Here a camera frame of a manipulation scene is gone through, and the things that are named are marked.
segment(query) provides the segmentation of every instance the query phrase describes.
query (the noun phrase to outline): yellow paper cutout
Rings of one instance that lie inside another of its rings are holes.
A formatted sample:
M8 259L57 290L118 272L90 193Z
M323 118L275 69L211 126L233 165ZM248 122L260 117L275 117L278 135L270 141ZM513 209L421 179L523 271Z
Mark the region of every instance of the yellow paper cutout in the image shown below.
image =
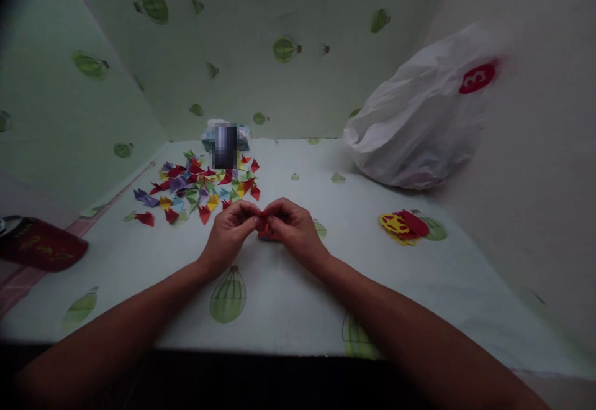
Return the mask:
M167 197L162 196L160 198L160 207L164 209L164 211L169 210L169 207L172 205L172 201Z
M209 208L210 212L213 212L215 208L219 205L219 196L214 194L213 196L209 196L209 200L207 201L207 208Z
M237 193L238 193L238 195L240 196L240 199L244 197L244 193L245 193L245 191L244 191L244 184L243 184L243 183L240 183L240 184L238 185L238 188L236 189L236 192L237 192Z

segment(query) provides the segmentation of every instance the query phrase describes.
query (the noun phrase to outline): plastic bag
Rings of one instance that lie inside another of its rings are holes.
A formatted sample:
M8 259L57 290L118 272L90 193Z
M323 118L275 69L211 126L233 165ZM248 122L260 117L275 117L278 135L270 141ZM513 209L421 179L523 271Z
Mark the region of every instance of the plastic bag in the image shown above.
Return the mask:
M344 128L358 168L391 186L442 184L476 151L492 81L510 42L504 20L481 20L398 68Z

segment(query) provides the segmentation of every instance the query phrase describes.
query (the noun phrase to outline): green hot air balloon pattern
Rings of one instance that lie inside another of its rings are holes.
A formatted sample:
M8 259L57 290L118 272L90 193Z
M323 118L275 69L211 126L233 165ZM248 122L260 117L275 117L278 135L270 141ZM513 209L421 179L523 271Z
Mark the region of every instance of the green hot air balloon pattern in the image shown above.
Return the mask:
M302 53L302 47L287 36L280 37L273 43L273 55L280 63L288 63L300 53Z
M382 359L378 348L371 342L362 325L349 312L343 319L343 348L348 357L370 360Z
M265 121L269 121L269 117L266 117L262 113L257 112L253 115L253 121L255 122L255 124L263 125Z
M11 116L4 111L0 111L0 132L6 132L12 127Z
M95 309L97 304L97 287L91 289L68 308L62 319L62 329L71 330L79 326Z
M346 178L344 176L339 175L338 173L335 173L331 176L331 181L333 183L343 185L344 183L346 183Z
M209 74L209 78L215 79L215 77L219 75L219 68L217 68L211 62L207 62L207 73Z
M116 143L114 145L114 153L120 158L128 158L132 155L132 148L134 148L132 143Z
M159 25L168 23L168 5L164 0L140 0L134 5L137 12L147 16L152 22Z
M191 107L188 109L188 111L189 111L191 114L193 114L193 115L196 115L196 116L203 116L203 115L204 115L203 108L202 108L200 105L198 105L198 104L193 104L193 105L192 105L192 106L191 106Z
M327 229L316 219L312 220L313 224L315 224L315 229L317 230L318 236L324 238L327 236Z
M192 6L194 7L194 12L197 14L197 16L205 9L205 5L198 0L192 0Z
M391 21L387 9L378 9L372 14L371 33L378 33Z
M412 214L428 225L430 231L424 236L425 239L439 241L447 238L447 230L445 230L442 223L422 214L419 210L412 210Z
M242 281L238 266L232 266L225 278L215 288L209 303L209 311L217 322L225 324L238 318L244 310L245 304L244 281Z
M85 76L96 81L103 81L106 78L106 70L110 68L106 61L80 51L74 52L73 62Z

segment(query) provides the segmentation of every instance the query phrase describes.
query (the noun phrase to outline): red paper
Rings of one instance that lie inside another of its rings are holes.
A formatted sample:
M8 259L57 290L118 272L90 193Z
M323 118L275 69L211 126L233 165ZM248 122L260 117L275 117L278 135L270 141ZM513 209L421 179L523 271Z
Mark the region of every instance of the red paper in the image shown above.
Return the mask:
M218 185L225 185L226 183L232 183L232 175L226 174Z
M211 210L209 209L209 207L207 205L199 206L198 208L199 208L199 216L201 217L201 220L203 221L203 225L207 225L209 216L211 216Z
M161 186L158 185L157 183L151 182L151 184L153 185L153 189L151 190L151 192L149 194L155 194L155 193L159 193L160 191L162 191Z
M253 187L250 190L250 195L253 196L256 201L259 200L259 197L261 197L261 190L257 188L257 185L253 185Z
M177 218L178 218L179 214L174 211L172 208L168 208L166 210L166 220L172 224Z
M427 236L430 233L428 225L417 216L414 216L411 212L403 210L399 216L404 220L411 232L416 233L422 237Z
M155 223L155 218L153 217L153 214L151 214L148 211L144 212L143 214L135 213L135 219L138 219L143 224L148 225L150 227L153 227L153 224Z
M250 189L250 187L253 186L254 183L255 183L255 179L254 178L250 178L250 179L246 180L245 182L242 182L242 184L244 185L244 193L245 194L248 192L248 190Z

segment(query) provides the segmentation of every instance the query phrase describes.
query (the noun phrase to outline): yellow origami crane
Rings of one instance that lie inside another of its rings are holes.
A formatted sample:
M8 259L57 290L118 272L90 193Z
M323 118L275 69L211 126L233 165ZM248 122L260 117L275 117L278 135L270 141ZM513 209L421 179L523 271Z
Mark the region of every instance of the yellow origami crane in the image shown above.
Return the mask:
M209 208L210 212L213 212L215 208L219 205L219 196L214 194L213 196L209 196L209 200L207 201L207 208Z
M160 207L167 211L169 207L172 205L172 201L165 196L162 196L160 199Z

